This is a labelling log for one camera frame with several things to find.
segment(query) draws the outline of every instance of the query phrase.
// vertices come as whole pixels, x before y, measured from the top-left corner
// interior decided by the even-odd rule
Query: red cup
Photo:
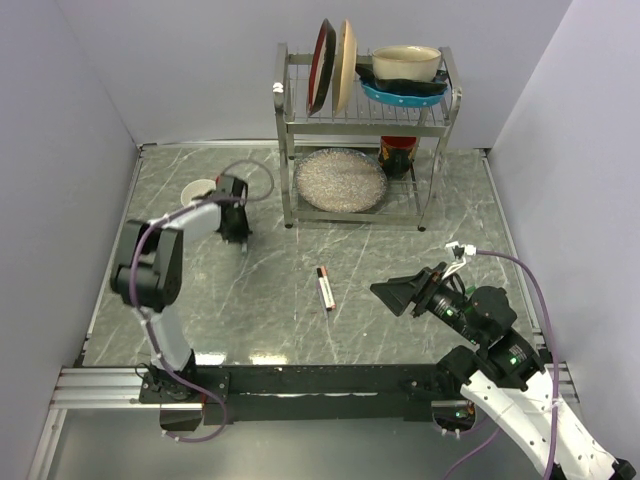
[[[387,177],[402,177],[416,156],[416,137],[380,137],[378,162]]]

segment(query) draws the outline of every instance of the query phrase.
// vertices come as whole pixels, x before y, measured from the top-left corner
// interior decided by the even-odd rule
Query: bowl
[[[383,92],[365,82],[362,82],[361,85],[362,91],[371,100],[400,108],[433,107],[440,103],[446,93],[442,92],[440,95],[430,95],[428,97],[414,97],[412,95],[394,95],[393,93]]]
[[[396,78],[394,80],[380,80],[373,74],[373,67],[362,63],[356,64],[356,73],[360,75],[360,82],[370,87],[375,87],[380,92],[394,95],[406,95],[412,97],[430,97],[440,95],[447,89],[447,72],[438,70],[433,82],[416,82]]]
[[[215,189],[215,180],[210,180],[208,178],[195,180],[182,189],[182,193],[180,194],[180,203],[182,203],[183,207],[186,207],[194,200],[194,198],[206,195],[211,190]]]
[[[379,80],[402,78],[416,82],[432,81],[442,53],[437,48],[396,45],[373,52],[373,73]]]

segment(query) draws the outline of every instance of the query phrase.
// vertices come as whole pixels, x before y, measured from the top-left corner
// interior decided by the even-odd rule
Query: small white bowl
[[[191,203],[193,197],[204,195],[208,191],[215,189],[215,180],[210,180],[208,178],[195,180],[182,189],[182,193],[180,194],[180,203],[182,203],[183,207],[186,207]]]
[[[380,80],[402,78],[430,82],[436,76],[442,53],[437,48],[396,45],[373,52],[373,73]]]

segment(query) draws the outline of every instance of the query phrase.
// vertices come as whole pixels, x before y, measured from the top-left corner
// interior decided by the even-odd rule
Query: dish rack
[[[365,96],[356,78],[349,104],[343,112],[333,115],[330,95],[325,104],[307,117],[309,70],[313,60],[310,53],[289,53],[286,43],[278,44],[273,100],[280,150],[280,182],[285,227],[291,228],[295,219],[319,221],[366,222],[385,225],[417,226],[426,230],[427,208],[439,184],[439,163],[447,147],[453,125],[460,110],[462,89],[458,71],[449,47],[441,47],[440,69],[447,72],[449,88],[440,104],[428,108],[400,108],[383,105]],[[371,64],[370,53],[357,56],[358,63]],[[318,210],[304,202],[292,179],[289,165],[300,159],[295,152],[297,135],[435,137],[438,144],[433,151],[431,175],[424,179],[417,175],[418,160],[401,180],[390,180],[385,200],[377,207],[359,213],[335,213]]]

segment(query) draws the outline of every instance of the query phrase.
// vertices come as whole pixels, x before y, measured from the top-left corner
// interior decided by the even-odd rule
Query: gray marble surface
[[[421,152],[416,159],[422,177],[431,171],[428,153]],[[277,151],[268,148],[156,147],[143,156],[129,218],[149,219],[175,210],[184,186],[198,178],[215,178],[234,160],[264,162],[276,178],[279,162]],[[446,261],[443,245],[451,240],[508,251],[480,152],[448,152],[441,172],[423,233],[415,227],[317,222],[287,230],[277,191],[247,207],[254,234],[246,255],[216,234],[187,246],[177,305],[198,362],[432,363],[464,344],[430,314],[395,317],[369,291],[371,283]],[[238,167],[235,173],[248,180],[250,195],[267,185],[265,174],[255,166]],[[421,180],[421,188],[425,185],[428,181]],[[401,203],[390,197],[389,208]],[[337,303],[329,321],[315,289],[317,265],[327,267]],[[478,257],[460,273],[468,286],[503,286],[518,313],[516,329],[533,338],[511,264]],[[140,326],[107,287],[84,364],[134,365],[148,359]]]

